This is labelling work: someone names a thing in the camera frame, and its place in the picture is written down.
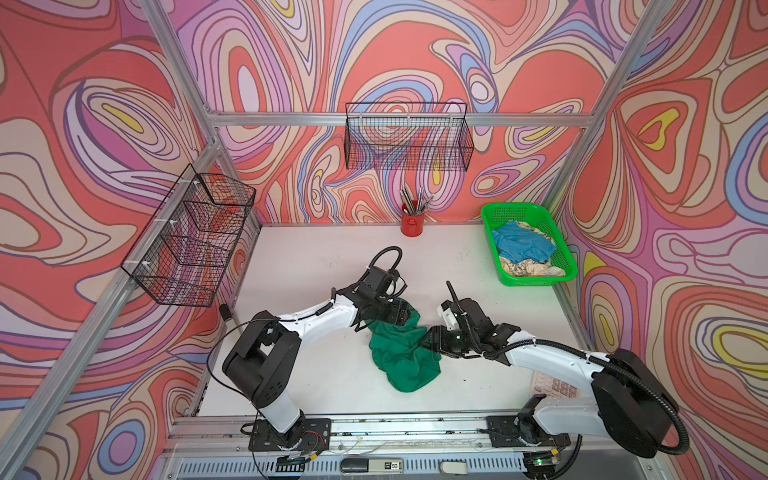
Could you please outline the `green t shirt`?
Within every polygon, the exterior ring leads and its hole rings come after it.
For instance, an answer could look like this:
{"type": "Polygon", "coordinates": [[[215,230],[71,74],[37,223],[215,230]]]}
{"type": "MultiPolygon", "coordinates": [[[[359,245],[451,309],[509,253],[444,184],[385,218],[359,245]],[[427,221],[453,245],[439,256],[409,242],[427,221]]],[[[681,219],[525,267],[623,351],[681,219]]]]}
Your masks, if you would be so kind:
{"type": "Polygon", "coordinates": [[[441,374],[441,355],[420,345],[428,329],[419,325],[420,314],[405,302],[408,316],[403,325],[376,321],[370,327],[369,348],[376,367],[401,393],[413,393],[441,374]]]}

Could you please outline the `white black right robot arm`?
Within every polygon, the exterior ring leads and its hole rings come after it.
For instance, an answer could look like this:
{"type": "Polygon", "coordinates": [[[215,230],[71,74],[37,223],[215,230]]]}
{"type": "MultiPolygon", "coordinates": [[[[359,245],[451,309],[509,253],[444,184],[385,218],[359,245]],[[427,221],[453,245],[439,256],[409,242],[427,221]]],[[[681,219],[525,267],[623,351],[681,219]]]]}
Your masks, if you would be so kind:
{"type": "Polygon", "coordinates": [[[509,420],[490,432],[538,446],[559,435],[611,439],[641,458],[681,456],[690,435],[671,394],[633,352],[586,351],[537,337],[512,324],[495,323],[479,303],[455,289],[439,307],[442,324],[431,327],[422,346],[444,357],[485,360],[540,372],[574,387],[573,398],[534,394],[509,420]]]}

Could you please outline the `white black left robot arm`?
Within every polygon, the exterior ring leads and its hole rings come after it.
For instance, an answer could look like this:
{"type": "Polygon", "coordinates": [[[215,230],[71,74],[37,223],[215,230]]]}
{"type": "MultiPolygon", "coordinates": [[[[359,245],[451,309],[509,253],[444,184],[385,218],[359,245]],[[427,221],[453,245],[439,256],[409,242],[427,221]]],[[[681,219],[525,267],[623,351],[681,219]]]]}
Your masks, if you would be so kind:
{"type": "Polygon", "coordinates": [[[356,282],[333,288],[327,301],[292,314],[263,310],[222,335],[239,334],[221,363],[226,379],[215,374],[211,356],[205,366],[211,380],[256,409],[254,421],[241,428],[250,452],[314,455],[328,449],[331,421],[307,419],[286,391],[300,348],[349,328],[360,332],[379,324],[405,325],[412,308],[402,298],[408,287],[398,271],[402,256],[399,246],[388,246],[356,282]]]}

